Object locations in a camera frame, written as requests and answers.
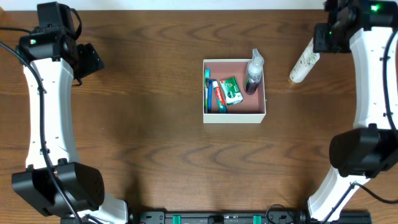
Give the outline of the white leaf-print lotion tube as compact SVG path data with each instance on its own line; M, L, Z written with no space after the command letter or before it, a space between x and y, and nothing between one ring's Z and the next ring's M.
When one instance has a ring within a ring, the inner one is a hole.
M301 83L309 74L311 69L319 61L320 54L313 51L313 39L308 43L305 50L297 60L289 74L289 82L292 85Z

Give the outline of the clear foam pump soap bottle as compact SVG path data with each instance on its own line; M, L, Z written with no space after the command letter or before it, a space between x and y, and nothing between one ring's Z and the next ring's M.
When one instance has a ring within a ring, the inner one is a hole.
M258 49L252 50L252 59L248 62L246 68L246 77L244 80L244 91L248 95L253 95L262 79L264 68L264 58Z

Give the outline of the green soap bar packet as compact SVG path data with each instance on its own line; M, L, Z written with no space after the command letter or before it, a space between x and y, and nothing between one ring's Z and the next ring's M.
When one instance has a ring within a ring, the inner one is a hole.
M221 80L220 86L227 105L235 105L243 101L243 95L239 89L236 77Z

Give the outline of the green white toothbrush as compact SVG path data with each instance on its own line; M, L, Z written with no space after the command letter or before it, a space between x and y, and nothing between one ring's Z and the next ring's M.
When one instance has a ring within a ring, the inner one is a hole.
M210 104L210 97L209 97L209 88L208 88L208 79L210 78L210 69L205 69L204 72L204 93L205 93L205 102L204 102L204 112L208 113L209 111L209 104Z

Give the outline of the blue disposable razor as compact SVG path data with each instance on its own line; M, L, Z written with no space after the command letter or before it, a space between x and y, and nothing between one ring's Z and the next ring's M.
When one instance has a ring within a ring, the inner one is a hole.
M212 95L213 95L213 82L215 79L206 79L206 83L208 84L208 93L207 93L207 113L211 113L212 109Z

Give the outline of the red green toothpaste tube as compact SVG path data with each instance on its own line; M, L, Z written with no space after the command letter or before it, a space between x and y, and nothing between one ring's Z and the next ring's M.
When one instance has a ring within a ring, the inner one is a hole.
M221 87L219 86L219 84L216 80L212 81L212 85L213 85L213 90L215 92L218 111L219 111L219 113L226 114L228 112L228 109L227 109L226 103L223 99Z

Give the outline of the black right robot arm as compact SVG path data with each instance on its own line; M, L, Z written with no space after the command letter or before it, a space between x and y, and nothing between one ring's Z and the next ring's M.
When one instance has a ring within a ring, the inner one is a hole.
M351 54L356 112L351 131L332 138L331 167L307 202L307 219L338 223L355 191L397 163L397 3L326 1L313 51Z

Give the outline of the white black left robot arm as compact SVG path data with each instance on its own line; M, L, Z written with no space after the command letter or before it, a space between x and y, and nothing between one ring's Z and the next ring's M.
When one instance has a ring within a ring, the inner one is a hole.
M30 101L30 143L25 171L12 188L45 217L62 223L127 223L125 201L106 193L98 169L81 163L72 124L71 90L104 68L91 44L78 44L75 9L58 2L37 6L39 25L20 38L20 60Z

